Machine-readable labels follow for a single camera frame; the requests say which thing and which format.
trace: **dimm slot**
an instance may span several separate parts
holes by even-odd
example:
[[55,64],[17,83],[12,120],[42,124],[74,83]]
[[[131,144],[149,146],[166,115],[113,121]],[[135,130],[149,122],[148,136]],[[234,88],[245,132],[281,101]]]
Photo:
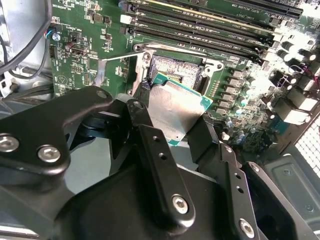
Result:
[[[128,1],[132,1],[133,3],[136,3],[136,4],[138,3],[138,2],[136,2],[136,0],[128,0]],[[262,27],[252,25],[249,22],[241,22],[239,20],[229,19],[228,17],[219,16],[217,14],[208,14],[206,12],[200,12],[200,11],[197,11],[194,9],[188,9],[185,7],[177,6],[176,4],[170,4],[167,2],[162,2],[162,1],[157,1],[157,0],[143,0],[142,3],[144,5],[149,3],[149,4],[155,4],[155,5],[162,6],[162,7],[169,7],[169,8],[178,10],[178,11],[182,11],[182,13],[186,12],[195,18],[197,16],[199,16],[199,18],[202,18],[202,19],[208,18],[208,19],[213,19],[215,21],[223,21],[223,22],[227,22],[229,24],[242,26],[244,28],[259,31],[259,32],[265,32],[265,33],[269,33],[269,34],[273,34],[273,35],[282,35],[280,32],[275,32],[273,29],[270,29],[270,27],[267,29],[264,29]]]
[[[151,13],[151,14],[155,13],[155,14],[160,14],[160,15],[164,15],[167,17],[172,17],[172,12],[162,10],[159,8],[146,6],[146,5],[139,5],[139,6],[137,6],[137,9],[139,10],[139,12],[142,12],[142,13]],[[216,29],[219,29],[222,31],[229,31],[231,33],[241,34],[243,36],[253,38],[253,39],[260,41],[260,42],[263,42],[263,40],[267,39],[267,36],[265,36],[265,35],[260,35],[260,34],[254,33],[254,32],[249,32],[249,31],[241,30],[241,29],[226,26],[226,25],[221,25],[221,24],[218,24],[215,22],[210,22],[210,21],[206,21],[204,19],[190,17],[187,15],[181,15],[181,14],[175,13],[174,18],[176,18],[178,20],[192,22],[195,24],[201,23],[204,26],[216,28]]]
[[247,48],[249,51],[250,50],[254,50],[255,48],[257,48],[256,45],[247,43],[247,42],[243,42],[243,41],[238,41],[238,40],[234,40],[234,39],[230,39],[227,38],[225,36],[221,36],[221,35],[212,35],[212,34],[208,34],[205,32],[200,32],[200,31],[190,31],[189,29],[186,29],[185,27],[182,27],[180,25],[175,25],[175,24],[170,24],[164,21],[160,21],[160,20],[154,20],[154,19],[150,19],[150,18],[146,18],[146,17],[138,17],[138,22],[137,23],[142,23],[142,24],[153,24],[153,25],[159,25],[160,27],[167,27],[170,29],[174,29],[179,31],[179,33],[187,35],[187,34],[191,34],[193,35],[195,38],[201,36],[203,39],[205,40],[217,40],[217,41],[224,41],[230,44],[233,44],[235,46],[238,46],[239,48],[242,47],[243,48]]
[[240,22],[240,23],[243,23],[243,24],[250,24],[252,26],[257,26],[259,28],[263,28],[263,29],[270,29],[271,26],[268,25],[268,24],[265,24],[263,22],[258,22],[258,21],[253,21],[253,20],[250,20],[250,22],[248,22],[247,20],[241,18],[241,17],[237,17],[237,16],[234,16],[234,15],[231,15],[231,14],[228,14],[227,12],[220,12],[220,11],[216,11],[214,9],[210,9],[208,7],[204,7],[204,6],[201,6],[201,5],[192,5],[190,3],[187,3],[187,2],[183,2],[183,1],[179,1],[179,0],[171,0],[172,3],[176,3],[177,5],[181,5],[185,8],[191,8],[191,9],[198,9],[198,11],[201,11],[202,13],[210,13],[210,14],[214,14],[216,16],[219,16],[221,18],[228,18],[230,20],[233,20],[233,21],[236,21],[236,22]]
[[269,13],[280,15],[283,17],[290,17],[293,19],[299,19],[303,13],[303,10],[297,7],[291,7],[281,3],[274,3],[266,0],[225,0],[226,2],[239,4],[244,7],[253,8],[257,10],[263,10]]
[[143,16],[134,15],[134,14],[133,15],[134,15],[134,17],[137,17],[138,19],[147,18],[147,19],[152,19],[154,21],[160,21],[163,23],[174,24],[174,25],[183,27],[185,29],[188,29],[189,31],[191,30],[191,31],[197,32],[199,34],[202,33],[208,37],[211,37],[213,34],[215,34],[215,35],[229,38],[231,40],[238,40],[241,42],[246,42],[246,43],[256,44],[256,45],[262,44],[259,40],[255,39],[253,37],[245,36],[243,34],[234,33],[234,32],[228,31],[228,30],[221,30],[216,27],[197,24],[197,23],[193,23],[191,21],[186,21],[186,20],[180,20],[180,19],[178,20],[178,19],[172,18],[172,17],[167,17],[165,20],[160,20],[159,17],[162,17],[162,15],[155,14],[155,13],[150,14],[150,13],[144,12],[143,14],[144,14]]
[[194,47],[201,47],[201,48],[207,48],[213,51],[218,51],[220,53],[228,53],[231,54],[233,56],[237,56],[240,58],[246,58],[246,59],[251,59],[251,60],[255,60],[258,59],[259,56],[256,54],[250,54],[250,53],[245,53],[245,52],[240,52],[240,51],[236,51],[230,48],[226,48],[226,47],[221,47],[221,46],[217,46],[217,45],[211,45],[211,44],[207,44],[204,42],[198,42],[198,41],[194,41],[192,39],[186,39],[177,35],[173,35],[173,34],[168,34],[166,32],[162,32],[162,31],[157,31],[154,29],[148,29],[148,28],[142,28],[142,27],[135,27],[133,28],[133,33],[134,34],[141,34],[141,35],[147,35],[147,36],[151,36],[151,37],[157,37],[157,38],[162,38],[162,39],[169,39],[172,41],[176,41],[179,43],[184,43],[184,44],[190,44]]

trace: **silver screw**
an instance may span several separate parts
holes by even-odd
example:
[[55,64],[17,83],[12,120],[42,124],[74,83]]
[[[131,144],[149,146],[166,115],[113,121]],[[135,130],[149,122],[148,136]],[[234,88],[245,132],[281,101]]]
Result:
[[144,58],[145,60],[150,60],[150,59],[151,59],[151,55],[146,52],[146,53],[143,55],[143,58]]
[[232,153],[231,147],[229,147],[229,146],[227,146],[227,145],[224,145],[224,148],[225,148],[229,153]]
[[54,146],[44,146],[38,151],[38,157],[46,163],[54,163],[61,157],[61,153]]
[[107,98],[107,95],[103,92],[103,91],[97,91],[96,92],[98,94],[98,96],[100,98],[103,98],[103,99],[106,99]]
[[255,237],[254,229],[246,220],[244,220],[243,218],[240,218],[239,225],[242,232],[244,232],[248,238],[253,239]]
[[0,152],[10,153],[19,147],[19,141],[13,136],[0,136]]
[[253,170],[255,170],[256,172],[259,172],[260,170],[259,170],[259,168],[255,165],[255,164],[251,164],[251,167],[252,167],[252,169]]
[[181,196],[174,196],[172,203],[178,213],[186,214],[188,212],[188,203]]
[[314,207],[312,205],[307,205],[305,206],[305,209],[309,212],[312,213],[314,211]]
[[60,37],[59,33],[55,32],[54,34],[52,34],[52,40],[53,41],[59,42],[60,39],[61,39],[61,37]]

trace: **chip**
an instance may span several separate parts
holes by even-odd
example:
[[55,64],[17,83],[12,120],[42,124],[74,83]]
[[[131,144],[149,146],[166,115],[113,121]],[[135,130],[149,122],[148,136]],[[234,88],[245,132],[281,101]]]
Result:
[[100,14],[94,14],[92,19],[95,23],[102,23],[103,21],[103,17]]
[[104,23],[104,24],[109,24],[110,21],[111,21],[111,20],[110,20],[110,17],[109,17],[109,16],[104,16],[104,17],[103,17],[103,23]]
[[255,105],[255,101],[249,100],[249,101],[248,101],[248,105],[249,105],[249,106]]

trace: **capacitor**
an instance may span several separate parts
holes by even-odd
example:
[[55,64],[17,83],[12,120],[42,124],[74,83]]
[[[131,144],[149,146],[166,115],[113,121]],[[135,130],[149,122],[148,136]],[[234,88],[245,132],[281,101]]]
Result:
[[251,86],[255,87],[258,84],[258,81],[254,77],[250,77],[248,79],[248,82],[251,84]]
[[240,131],[238,131],[238,138],[239,139],[243,139],[244,137],[245,137],[245,133],[244,133],[244,131],[242,131],[242,130],[240,130]]
[[284,51],[280,54],[280,58],[282,58],[285,62],[289,62],[293,58],[293,56],[290,53]]
[[294,76],[288,75],[286,79],[289,81],[290,84],[296,84],[297,79]]
[[71,48],[75,45],[74,42],[68,42],[65,46],[64,46],[64,49],[67,51],[67,52],[70,52],[71,51]]
[[284,81],[282,86],[285,87],[286,90],[291,90],[293,87],[288,81]]
[[255,134],[256,131],[257,131],[257,130],[256,130],[254,127],[250,129],[250,133],[252,133],[252,134]]
[[265,113],[268,115],[268,117],[270,119],[274,119],[275,118],[276,115],[274,115],[273,112],[270,111],[269,109],[265,109],[264,111],[265,111]]
[[283,44],[283,48],[290,53],[296,53],[299,49],[297,45],[294,45],[293,43],[288,41]]
[[244,93],[245,93],[246,95],[251,95],[252,92],[253,92],[253,90],[252,90],[251,87],[249,87],[249,86],[246,86],[246,87],[243,89],[243,91],[244,91]]
[[231,118],[230,117],[226,117],[225,120],[224,120],[225,124],[229,127],[232,126],[232,121],[231,121]]
[[267,97],[263,96],[261,98],[261,101],[267,106],[267,107],[270,107],[271,106],[271,102],[268,100]]
[[240,96],[240,97],[238,98],[238,100],[239,100],[241,106],[246,106],[246,105],[248,104],[248,100],[246,99],[245,96]]
[[317,58],[317,55],[304,49],[300,49],[299,54],[304,56],[308,61],[313,61]]
[[236,105],[234,106],[233,110],[234,110],[235,114],[237,114],[237,115],[242,114],[242,109],[241,109],[241,107],[240,107],[238,104],[236,104]]

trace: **black plastic bracket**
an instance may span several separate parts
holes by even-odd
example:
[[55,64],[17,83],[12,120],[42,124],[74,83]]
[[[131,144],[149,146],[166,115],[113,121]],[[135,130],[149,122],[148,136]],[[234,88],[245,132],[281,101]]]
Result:
[[[109,93],[91,86],[2,119],[0,137],[15,138],[17,147],[0,151],[0,184],[48,189],[61,180],[70,164],[67,142],[71,144],[84,118],[107,110],[111,102]],[[38,152],[46,146],[58,150],[56,161],[40,159]]]
[[[234,151],[226,144],[220,143],[213,123],[207,116],[201,116],[189,131],[188,143],[192,161],[199,165],[198,171],[214,178],[222,188],[221,219],[229,227],[225,232],[228,239],[259,240],[258,226],[251,202],[245,173],[239,169]],[[244,231],[241,223],[247,222],[250,227]]]
[[173,235],[184,233],[195,221],[196,211],[163,132],[154,128],[147,107],[127,102],[132,131],[156,222]]

